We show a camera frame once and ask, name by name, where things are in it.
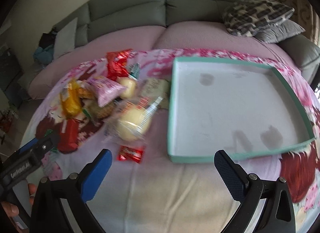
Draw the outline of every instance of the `blue gripper pad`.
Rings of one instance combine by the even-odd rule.
[[[81,183],[80,195],[82,200],[86,203],[92,200],[100,187],[104,177],[112,164],[112,153],[107,149],[103,149],[92,163],[87,164],[82,172],[87,172],[88,175]]]
[[[245,198],[247,186],[249,185],[246,178],[247,173],[241,166],[235,164],[225,151],[217,151],[215,153],[214,165],[233,199],[242,203]]]
[[[24,146],[22,146],[18,151],[19,153],[22,153],[28,149],[30,149],[33,145],[35,145],[38,142],[37,138],[33,138],[30,142],[26,143]]]

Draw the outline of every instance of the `sofa backrest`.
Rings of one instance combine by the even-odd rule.
[[[76,47],[110,32],[181,21],[222,22],[223,10],[236,0],[89,0],[55,27],[78,18]]]

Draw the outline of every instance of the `pink sofa cover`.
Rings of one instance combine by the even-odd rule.
[[[28,89],[33,99],[47,96],[54,85],[68,71],[82,62],[105,57],[107,52],[132,48],[151,50],[156,40],[165,30],[161,26],[142,26],[123,29],[98,37],[83,47],[65,54],[49,64],[31,82]]]
[[[290,56],[276,44],[263,44],[252,37],[232,36],[228,34],[222,23],[186,21],[172,24],[167,29],[161,26],[142,26],[103,35],[48,65],[31,82],[28,93],[33,99],[45,98],[59,79],[78,64],[102,58],[109,51],[127,48],[133,50],[157,48],[225,49],[268,57],[286,63],[301,73]]]
[[[225,49],[268,57],[285,62],[299,73],[290,56],[276,44],[263,44],[253,37],[230,35],[223,23],[184,21],[170,25],[153,48],[211,48]]]

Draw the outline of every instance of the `blanket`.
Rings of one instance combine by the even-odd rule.
[[[139,80],[149,77],[170,78],[177,56],[228,57],[234,60],[268,64],[287,80],[313,126],[316,139],[303,151],[249,159],[239,162],[247,173],[263,180],[286,178],[293,201],[296,232],[307,232],[320,212],[320,103],[302,76],[284,62],[244,53],[212,49],[156,49],[134,51],[128,64],[140,63]],[[71,78],[87,79],[106,70],[106,59],[80,64],[65,75],[50,91],[34,113],[21,145],[42,137],[47,129],[58,126],[60,115],[57,95]],[[213,164],[174,164],[166,153],[166,110],[159,110],[146,134],[147,148],[141,164],[114,161],[95,198],[87,204],[108,232],[220,232],[236,211],[233,201]],[[104,124],[84,121],[79,128],[78,151],[50,153],[43,172],[51,180],[66,178],[81,169],[103,148],[116,156],[119,145],[106,141]],[[40,175],[29,178],[38,182]],[[247,232],[252,232],[262,211],[261,200]]]

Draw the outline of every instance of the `gray sofa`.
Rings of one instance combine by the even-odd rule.
[[[257,56],[285,58],[284,61],[301,70],[303,77],[311,83],[319,66],[320,48],[302,35],[287,39],[277,45],[263,45],[254,38],[234,37],[227,34],[223,29],[221,15],[224,9],[234,1],[236,0],[89,0],[55,25],[59,31],[71,20],[78,18],[75,51],[58,58],[47,66],[31,82],[29,94],[33,98],[44,97],[70,68],[83,61],[92,60],[98,56],[103,57],[108,51],[129,47],[135,50],[178,47],[237,49],[236,51],[241,49],[241,52]],[[194,25],[195,22],[199,23],[199,27]],[[153,40],[152,44],[138,46],[123,41],[122,46],[119,46],[119,43],[122,42],[122,39],[119,38],[117,46],[108,47],[110,44],[108,41],[103,53],[87,53],[86,58],[71,63],[74,57],[84,55],[86,48],[92,47],[92,43],[97,42],[101,37],[107,35],[115,37],[118,36],[117,33],[125,36],[125,30],[132,30],[132,33],[143,26],[154,26],[154,28],[157,26],[157,34],[148,37]],[[208,32],[206,36],[201,35],[206,31]],[[219,46],[215,45],[216,31],[225,32],[225,36],[218,41],[224,40],[230,44],[238,42],[241,45],[238,47],[222,43],[219,43]],[[133,35],[132,39],[137,39],[137,35]],[[179,39],[187,39],[187,42],[176,42]],[[45,92],[37,94],[37,91],[44,89]]]

